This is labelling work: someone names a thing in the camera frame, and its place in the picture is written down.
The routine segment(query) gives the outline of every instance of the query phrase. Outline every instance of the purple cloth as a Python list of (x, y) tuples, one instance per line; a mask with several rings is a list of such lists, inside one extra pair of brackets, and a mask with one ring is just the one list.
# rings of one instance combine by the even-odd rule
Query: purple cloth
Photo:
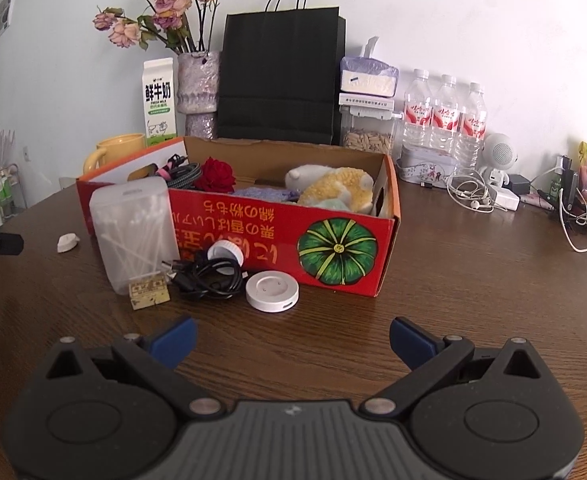
[(300, 198), (300, 193), (297, 191), (274, 189), (273, 187), (247, 187), (246, 189), (238, 189), (233, 194), (247, 198), (259, 198), (266, 202), (291, 202)]

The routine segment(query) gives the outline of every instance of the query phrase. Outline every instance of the pumpkin illustration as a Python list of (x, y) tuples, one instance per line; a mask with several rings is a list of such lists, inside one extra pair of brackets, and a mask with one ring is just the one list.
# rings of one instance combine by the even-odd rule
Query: pumpkin illustration
[(325, 285), (353, 285), (371, 272), (378, 241), (366, 227), (349, 218), (311, 224), (298, 240), (300, 264)]

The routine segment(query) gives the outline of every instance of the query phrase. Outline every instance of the wood grain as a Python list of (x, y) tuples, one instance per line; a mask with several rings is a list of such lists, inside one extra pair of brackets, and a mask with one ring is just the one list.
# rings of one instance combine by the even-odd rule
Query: wood grain
[[(302, 287), (294, 309), (268, 316), (243, 300), (175, 301), (134, 312), (116, 296), (88, 238), (76, 190), (7, 224), (24, 237), (0, 257), (0, 427), (33, 367), (62, 335), (86, 346), (150, 333), (183, 312), (199, 325), (179, 371), (227, 401), (350, 397), (356, 403), (407, 372), (389, 349), (395, 316), (479, 346), (532, 340), (577, 407), (587, 434), (587, 254), (571, 251), (557, 222), (536, 208), (481, 215), (446, 193), (401, 186), (403, 219), (382, 292), (371, 300)], [(58, 237), (80, 246), (57, 254)], [(587, 238), (576, 235), (577, 244)], [(0, 480), (13, 478), (0, 447)], [(575, 480), (587, 480), (587, 435)]]

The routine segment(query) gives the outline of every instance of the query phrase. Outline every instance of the fresh milk carton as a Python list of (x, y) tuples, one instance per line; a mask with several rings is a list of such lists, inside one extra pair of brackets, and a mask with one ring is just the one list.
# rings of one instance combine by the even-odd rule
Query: fresh milk carton
[(177, 137), (173, 58), (145, 61), (142, 88), (147, 146)]

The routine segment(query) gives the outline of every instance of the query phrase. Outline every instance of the vase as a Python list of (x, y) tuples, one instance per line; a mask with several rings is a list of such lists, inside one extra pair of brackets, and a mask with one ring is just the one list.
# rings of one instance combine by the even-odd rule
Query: vase
[(184, 121), (184, 134), (201, 139), (217, 139), (217, 114), (189, 114)]
[(190, 52), (177, 60), (177, 111), (185, 115), (217, 111), (220, 53)]

